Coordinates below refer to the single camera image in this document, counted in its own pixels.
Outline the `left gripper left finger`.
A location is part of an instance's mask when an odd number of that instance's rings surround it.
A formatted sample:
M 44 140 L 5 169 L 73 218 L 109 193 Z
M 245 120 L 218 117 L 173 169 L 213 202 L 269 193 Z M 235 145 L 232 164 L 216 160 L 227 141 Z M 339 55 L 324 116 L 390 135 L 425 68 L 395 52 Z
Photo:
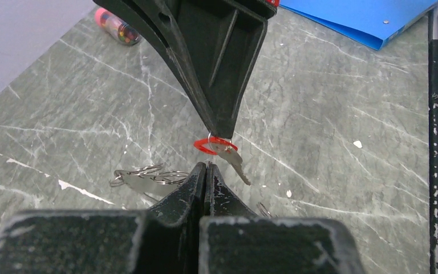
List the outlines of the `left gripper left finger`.
M 207 167 L 148 209 L 40 209 L 0 232 L 0 273 L 197 273 Z

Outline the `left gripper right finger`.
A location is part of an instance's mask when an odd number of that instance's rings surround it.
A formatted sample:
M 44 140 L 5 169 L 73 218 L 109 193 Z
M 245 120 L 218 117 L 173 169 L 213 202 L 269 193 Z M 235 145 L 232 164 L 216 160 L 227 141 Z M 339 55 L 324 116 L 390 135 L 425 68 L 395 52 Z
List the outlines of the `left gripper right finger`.
M 364 273 L 347 227 L 321 217 L 264 217 L 206 173 L 208 214 L 200 220 L 200 273 Z

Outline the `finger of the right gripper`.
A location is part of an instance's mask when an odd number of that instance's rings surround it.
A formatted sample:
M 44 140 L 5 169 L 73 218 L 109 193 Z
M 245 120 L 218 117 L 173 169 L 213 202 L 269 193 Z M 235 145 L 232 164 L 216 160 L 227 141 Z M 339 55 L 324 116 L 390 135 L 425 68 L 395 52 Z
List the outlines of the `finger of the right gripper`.
M 230 139 L 278 1 L 144 1 L 171 70 L 208 131 Z
M 206 102 L 184 36 L 166 2 L 103 0 L 95 3 L 127 22 L 147 40 L 177 78 L 205 127 L 217 135 L 218 123 Z

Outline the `key with red tag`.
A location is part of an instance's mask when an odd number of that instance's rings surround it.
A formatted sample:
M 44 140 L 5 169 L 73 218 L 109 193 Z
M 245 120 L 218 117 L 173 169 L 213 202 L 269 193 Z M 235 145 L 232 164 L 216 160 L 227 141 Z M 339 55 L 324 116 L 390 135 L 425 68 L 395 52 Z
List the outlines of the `key with red tag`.
M 193 143 L 193 145 L 199 151 L 206 153 L 206 154 L 210 154 L 210 151 L 208 150 L 208 148 L 206 146 L 206 138 L 195 141 Z M 243 159 L 242 159 L 241 155 L 237 152 L 237 150 L 238 150 L 238 148 L 235 145 L 233 145 L 231 142 L 229 142 L 228 149 L 226 151 L 219 152 L 217 154 L 217 156 L 226 160 L 233 167 L 233 169 L 238 174 L 238 176 L 242 179 L 242 181 L 246 185 L 250 186 L 251 181 L 244 174 L 244 171 L 242 168 Z

